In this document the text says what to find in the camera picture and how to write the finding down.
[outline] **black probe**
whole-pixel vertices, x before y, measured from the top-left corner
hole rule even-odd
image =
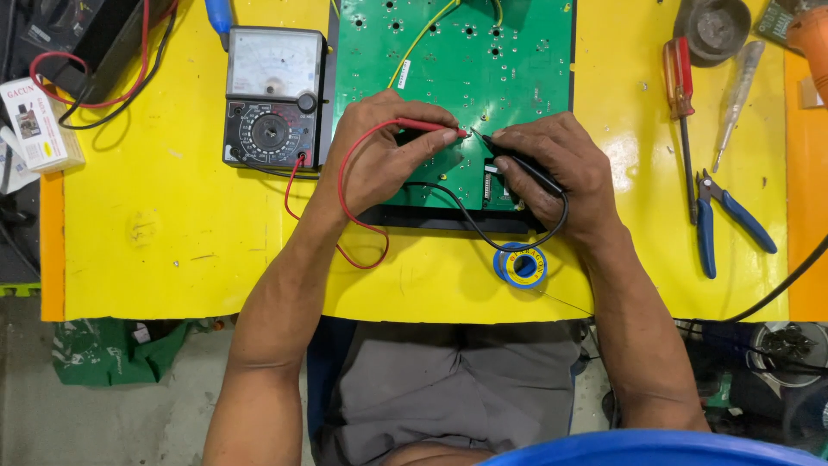
[[[480,136],[481,139],[483,139],[483,142],[486,144],[486,148],[489,150],[489,152],[492,153],[492,155],[494,155],[495,157],[505,155],[513,158],[515,163],[526,173],[529,173],[529,176],[534,178],[535,181],[538,182],[538,184],[540,184],[543,189],[545,189],[550,194],[561,197],[561,195],[564,192],[564,188],[560,184],[558,184],[558,181],[556,181],[555,178],[551,174],[549,174],[549,172],[547,172],[540,165],[538,165],[534,159],[529,158],[523,155],[522,153],[501,148],[497,144],[495,144],[494,141],[492,141],[491,136],[481,134],[480,131],[474,128],[472,128],[471,130],[477,133],[477,135]]]

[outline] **clear screwdriver handle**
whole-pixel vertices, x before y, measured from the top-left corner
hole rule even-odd
[[[727,113],[724,116],[724,125],[722,126],[723,131],[719,136],[720,153],[727,148],[730,135],[733,133],[736,122],[739,121],[739,115],[742,113],[744,103],[748,101],[750,86],[753,85],[753,77],[756,75],[759,59],[762,58],[764,52],[765,43],[762,41],[753,41],[744,46],[744,49],[739,54],[739,68],[736,71],[736,81],[730,90]]]

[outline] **man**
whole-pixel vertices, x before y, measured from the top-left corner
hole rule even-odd
[[[348,223],[336,168],[357,138],[395,118],[458,125],[445,109],[405,102],[393,90],[345,110],[295,235],[244,304],[205,465],[300,463],[299,372]],[[349,162],[345,200],[355,215],[390,199],[418,165],[457,139],[444,129],[398,147],[398,130],[376,132]],[[602,356],[623,426],[707,431],[683,342],[616,212],[606,155],[568,113],[501,129],[493,139],[535,158],[569,193],[562,234],[592,283]],[[559,200],[511,158],[495,163],[538,220],[553,227]],[[361,324],[339,384],[345,425],[327,429],[323,464],[465,466],[566,434],[569,365],[578,355],[566,323],[435,328]]]

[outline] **hand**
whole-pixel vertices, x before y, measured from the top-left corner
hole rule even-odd
[[[570,210],[561,230],[572,240],[593,245],[623,228],[615,210],[612,171],[607,156],[572,113],[500,129],[494,143],[535,158],[566,189]],[[561,218],[563,201],[544,191],[510,157],[494,160],[509,188],[523,199],[546,228]]]
[[[337,177],[345,153],[371,128],[397,118],[438,123],[447,128],[457,128],[458,124],[448,110],[425,102],[406,102],[391,89],[349,104],[336,127],[334,141],[330,145],[328,160],[314,197],[333,200],[335,208],[341,211]],[[396,125],[379,129],[351,154],[344,172],[342,189],[345,203],[355,216],[391,199],[415,168],[457,139],[456,131],[442,129],[397,146],[394,134],[399,132],[400,128]]]

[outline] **concrete floor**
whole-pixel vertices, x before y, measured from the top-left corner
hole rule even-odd
[[[52,325],[39,314],[38,298],[0,298],[0,466],[201,465],[231,331],[189,336],[161,383],[90,389],[60,384]],[[303,370],[303,393],[305,383]],[[572,433],[607,428],[600,402],[608,390],[601,361],[592,361],[576,379]],[[305,439],[303,466],[310,456]]]

